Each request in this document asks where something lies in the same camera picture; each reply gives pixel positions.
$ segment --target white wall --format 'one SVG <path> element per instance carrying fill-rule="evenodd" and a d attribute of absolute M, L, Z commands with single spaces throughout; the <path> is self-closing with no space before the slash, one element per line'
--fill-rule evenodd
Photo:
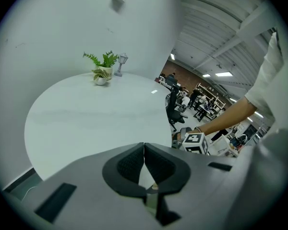
<path fill-rule="evenodd" d="M 123 71 L 154 79 L 182 25 L 180 0 L 121 7 L 112 0 L 18 0 L 0 26 L 0 187 L 31 167 L 24 146 L 31 105 L 54 83 L 93 68 L 84 51 L 126 52 Z"/>

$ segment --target round white table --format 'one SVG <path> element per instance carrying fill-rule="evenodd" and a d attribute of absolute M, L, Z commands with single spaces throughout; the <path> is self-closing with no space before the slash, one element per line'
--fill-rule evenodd
<path fill-rule="evenodd" d="M 165 110 L 170 91 L 124 73 L 104 86 L 93 73 L 64 79 L 32 105 L 24 129 L 29 159 L 43 179 L 92 154 L 138 142 L 171 146 Z"/>

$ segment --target brick wall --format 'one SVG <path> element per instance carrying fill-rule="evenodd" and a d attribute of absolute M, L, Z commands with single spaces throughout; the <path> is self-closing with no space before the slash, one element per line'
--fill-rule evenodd
<path fill-rule="evenodd" d="M 225 103 L 225 108 L 229 108 L 231 103 L 222 97 L 222 94 L 219 93 L 213 86 L 211 86 L 208 82 L 197 76 L 196 74 L 188 71 L 187 69 L 175 64 L 174 62 L 167 61 L 165 66 L 162 69 L 161 73 L 164 73 L 166 76 L 175 72 L 175 78 L 178 80 L 178 83 L 181 84 L 182 87 L 186 87 L 187 90 L 192 91 L 195 86 L 200 83 L 204 87 L 212 87 L 214 91 L 212 92 L 215 96 L 218 96 L 219 99 Z"/>

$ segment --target white sleeve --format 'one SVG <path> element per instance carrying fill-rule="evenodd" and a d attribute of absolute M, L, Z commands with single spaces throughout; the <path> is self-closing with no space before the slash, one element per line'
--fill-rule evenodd
<path fill-rule="evenodd" d="M 263 93 L 269 83 L 283 66 L 283 58 L 277 46 L 276 33 L 272 34 L 269 42 L 268 53 L 260 66 L 259 73 L 253 87 L 245 94 L 245 98 L 259 110 L 271 113 L 270 108 L 263 98 Z"/>

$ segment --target small lamp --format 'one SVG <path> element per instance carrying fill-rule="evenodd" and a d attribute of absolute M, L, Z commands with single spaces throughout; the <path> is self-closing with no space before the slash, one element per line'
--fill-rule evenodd
<path fill-rule="evenodd" d="M 114 73 L 114 75 L 119 76 L 119 77 L 122 76 L 120 69 L 121 69 L 122 64 L 125 64 L 127 60 L 128 60 L 128 56 L 125 53 L 120 55 L 120 58 L 119 58 L 120 66 L 119 66 L 119 69 Z"/>

